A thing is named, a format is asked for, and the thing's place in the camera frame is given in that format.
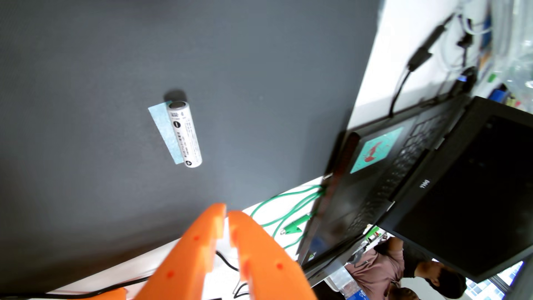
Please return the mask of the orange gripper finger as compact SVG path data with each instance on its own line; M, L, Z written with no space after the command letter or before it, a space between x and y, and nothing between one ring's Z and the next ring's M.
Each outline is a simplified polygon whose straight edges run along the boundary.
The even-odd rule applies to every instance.
M230 211L228 219L250 299L317 299L299 264L252 217Z
M208 207L185 231L135 299L201 299L223 237L226 205Z

